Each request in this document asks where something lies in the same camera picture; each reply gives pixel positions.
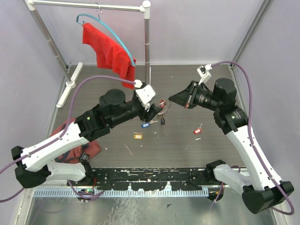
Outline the key with blue tag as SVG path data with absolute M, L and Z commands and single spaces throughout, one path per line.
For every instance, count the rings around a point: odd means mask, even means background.
M 142 125 L 141 125 L 141 127 L 142 128 L 147 128 L 147 127 L 149 127 L 150 125 L 152 125 L 153 123 L 156 123 L 156 122 L 158 122 L 157 120 L 151 120 L 151 121 L 149 121 L 149 122 L 147 122 L 147 123 L 143 123 Z

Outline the wire keyring with keys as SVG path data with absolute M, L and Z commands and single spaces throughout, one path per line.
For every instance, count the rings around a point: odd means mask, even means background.
M 168 110 L 170 109 L 172 102 L 169 100 L 165 100 L 166 101 L 166 105 L 164 108 L 162 108 L 162 111 L 160 111 L 157 114 L 157 119 L 160 122 L 160 125 L 163 126 L 165 125 L 165 114 L 168 112 Z

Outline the blue clothes hanger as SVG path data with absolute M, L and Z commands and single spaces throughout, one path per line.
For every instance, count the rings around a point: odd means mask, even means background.
M 93 16 L 93 15 L 90 15 L 90 14 L 86 14 L 86 13 L 83 13 L 83 14 L 78 14 L 77 17 L 76 17 L 76 22 L 79 24 L 79 25 L 83 25 L 85 24 L 85 21 L 82 21 L 82 22 L 79 22 L 79 17 L 81 16 L 85 16 L 85 17 L 88 17 L 90 19 L 93 19 L 94 21 L 96 21 L 97 23 L 101 24 L 103 27 L 105 27 L 113 36 L 114 38 L 116 39 L 117 43 L 121 46 L 121 48 L 126 52 L 127 56 L 129 57 L 130 59 L 130 65 L 132 65 L 133 67 L 135 67 L 135 60 L 134 58 L 132 57 L 130 51 L 127 49 L 127 47 L 125 46 L 125 44 L 122 42 L 122 40 L 120 39 L 120 37 L 106 24 L 104 23 L 101 18 L 100 18 L 100 13 L 98 12 L 97 13 L 97 17 Z

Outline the key with red tag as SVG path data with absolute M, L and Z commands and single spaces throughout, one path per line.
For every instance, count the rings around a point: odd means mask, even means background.
M 197 129 L 195 129 L 195 130 L 193 131 L 193 133 L 194 133 L 195 135 L 200 134 L 201 132 L 202 132 L 202 124 L 200 124 L 200 126 L 199 126 Z

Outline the maroon shirt on table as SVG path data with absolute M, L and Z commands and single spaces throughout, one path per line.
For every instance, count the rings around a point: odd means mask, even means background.
M 76 164 L 95 157 L 101 151 L 97 140 L 77 146 L 54 159 L 57 163 Z

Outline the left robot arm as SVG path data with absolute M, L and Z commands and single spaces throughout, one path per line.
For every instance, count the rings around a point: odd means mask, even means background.
M 84 186 L 94 180 L 88 162 L 57 163 L 54 159 L 67 151 L 90 143 L 117 125 L 139 117 L 151 121 L 162 107 L 150 104 L 155 94 L 149 90 L 135 90 L 130 101 L 119 89 L 107 91 L 91 110 L 77 117 L 65 129 L 31 147 L 14 147 L 12 157 L 17 167 L 15 176 L 23 188 L 34 188 L 50 180 L 69 180 Z

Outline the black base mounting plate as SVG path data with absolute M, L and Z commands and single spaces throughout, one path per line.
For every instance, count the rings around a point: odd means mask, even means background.
M 97 190 L 133 191 L 202 190 L 202 186 L 213 185 L 203 168 L 93 168 L 92 177 L 85 181 L 72 181 L 74 186 L 93 186 Z

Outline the metal clothes rack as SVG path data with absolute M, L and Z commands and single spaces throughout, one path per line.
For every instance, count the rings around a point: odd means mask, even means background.
M 75 81 L 79 76 L 78 70 L 83 68 L 83 63 L 78 59 L 75 60 L 71 54 L 75 53 L 75 40 L 79 37 L 74 33 L 73 36 L 67 35 L 64 31 L 62 40 L 58 40 L 58 31 L 55 28 L 49 29 L 44 22 L 42 16 L 38 12 L 37 5 L 58 6 L 68 8 L 91 8 L 97 10 L 116 10 L 116 11 L 130 11 L 140 12 L 144 14 L 144 36 L 145 36 L 145 80 L 148 84 L 151 82 L 151 67 L 150 67 L 150 7 L 151 2 L 144 0 L 140 6 L 126 6 L 126 5 L 108 5 L 98 3 L 86 2 L 70 2 L 62 0 L 26 0 L 25 1 L 32 18 L 39 27 L 41 33 L 48 42 L 54 56 L 57 58 L 61 67 L 65 70 L 66 87 L 64 92 L 70 93 L 71 89 L 75 87 Z

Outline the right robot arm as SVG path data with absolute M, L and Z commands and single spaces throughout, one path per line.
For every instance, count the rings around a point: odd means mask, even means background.
M 232 80 L 220 78 L 214 89 L 192 81 L 183 91 L 170 96 L 173 103 L 192 109 L 201 106 L 213 111 L 215 123 L 237 149 L 248 176 L 232 169 L 222 160 L 206 165 L 206 180 L 229 185 L 239 193 L 245 206 L 253 214 L 281 204 L 293 191 L 291 182 L 283 181 L 265 157 L 246 113 L 236 105 L 237 90 Z

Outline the small key red tag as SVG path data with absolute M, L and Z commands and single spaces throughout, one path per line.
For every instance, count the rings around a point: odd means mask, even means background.
M 159 103 L 159 106 L 162 107 L 162 108 L 164 108 L 165 105 L 166 105 L 166 101 L 162 99 L 162 100 L 160 101 L 160 103 Z

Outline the key with yellow tag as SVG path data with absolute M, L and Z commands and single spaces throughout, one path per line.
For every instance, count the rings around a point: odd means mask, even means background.
M 143 133 L 142 132 L 140 132 L 140 133 L 134 132 L 133 138 L 134 139 L 143 139 Z

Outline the red shirt on hanger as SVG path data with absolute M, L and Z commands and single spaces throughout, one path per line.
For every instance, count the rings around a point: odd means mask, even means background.
M 89 45 L 96 53 L 97 67 L 111 69 L 121 79 L 135 81 L 135 67 L 122 46 L 90 23 L 82 26 L 82 43 Z

